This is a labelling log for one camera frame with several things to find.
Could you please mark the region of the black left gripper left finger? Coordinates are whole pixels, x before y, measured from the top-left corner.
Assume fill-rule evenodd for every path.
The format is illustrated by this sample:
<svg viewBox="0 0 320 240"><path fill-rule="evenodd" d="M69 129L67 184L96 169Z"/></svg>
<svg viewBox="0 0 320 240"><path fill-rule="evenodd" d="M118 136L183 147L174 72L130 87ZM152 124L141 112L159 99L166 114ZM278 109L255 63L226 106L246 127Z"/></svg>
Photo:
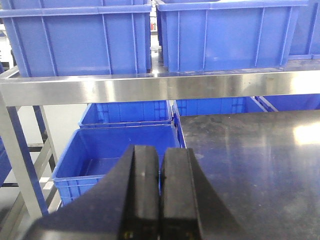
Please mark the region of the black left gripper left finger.
<svg viewBox="0 0 320 240"><path fill-rule="evenodd" d="M159 234L158 154L129 146L102 180L57 211L36 220L29 240L156 240Z"/></svg>

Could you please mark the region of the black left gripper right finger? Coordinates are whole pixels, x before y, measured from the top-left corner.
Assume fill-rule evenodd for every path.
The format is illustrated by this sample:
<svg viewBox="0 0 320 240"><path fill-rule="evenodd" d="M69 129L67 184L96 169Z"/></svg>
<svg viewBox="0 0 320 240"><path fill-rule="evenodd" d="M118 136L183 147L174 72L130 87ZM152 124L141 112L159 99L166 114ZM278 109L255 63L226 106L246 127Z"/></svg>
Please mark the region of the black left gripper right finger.
<svg viewBox="0 0 320 240"><path fill-rule="evenodd" d="M246 240L191 148L168 148L161 167L163 240Z"/></svg>

